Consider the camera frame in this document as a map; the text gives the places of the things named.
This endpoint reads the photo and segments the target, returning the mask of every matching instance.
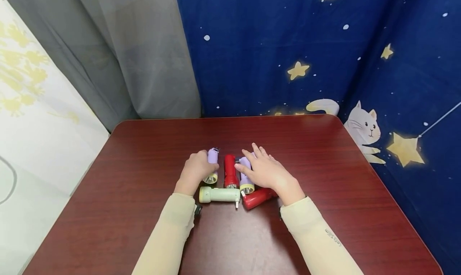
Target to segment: white cat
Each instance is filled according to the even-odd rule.
[[[320,99],[309,103],[306,106],[306,110],[310,112],[322,110],[327,114],[336,116],[339,111],[339,105],[331,99]],[[380,153],[381,150],[364,146],[373,144],[381,137],[381,130],[377,124],[375,110],[371,110],[370,112],[365,111],[362,109],[359,101],[349,114],[345,128],[368,162],[377,164],[386,163],[384,160],[372,155]]]

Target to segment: light green flashlight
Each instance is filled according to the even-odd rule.
[[[199,192],[200,203],[210,203],[211,201],[235,202],[235,208],[239,208],[240,190],[201,187]]]

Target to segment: purple flashlight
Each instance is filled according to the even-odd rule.
[[[208,163],[217,164],[218,163],[218,148],[211,148],[208,151]],[[206,184],[215,184],[218,181],[218,171],[213,172],[207,178],[203,180]]]
[[[246,157],[239,159],[239,163],[251,169],[251,163]],[[245,194],[250,194],[255,190],[254,183],[243,173],[240,173],[240,191]]]

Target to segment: table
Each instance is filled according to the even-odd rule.
[[[340,120],[294,115],[119,124],[24,275],[130,275],[189,154],[219,147],[222,166],[253,141],[300,181],[365,274],[442,274]],[[273,200],[205,205],[180,274],[309,271]]]

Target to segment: hand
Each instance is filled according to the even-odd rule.
[[[306,197],[298,181],[279,161],[275,160],[272,155],[268,155],[263,147],[258,148],[254,143],[252,147],[256,157],[246,150],[242,150],[242,153],[250,161],[253,170],[236,164],[235,168],[239,172],[248,176],[256,185],[273,189],[285,206]]]
[[[184,164],[181,176],[176,183],[174,193],[194,196],[200,182],[218,169],[218,164],[208,163],[207,151],[202,150],[198,153],[191,154]]]

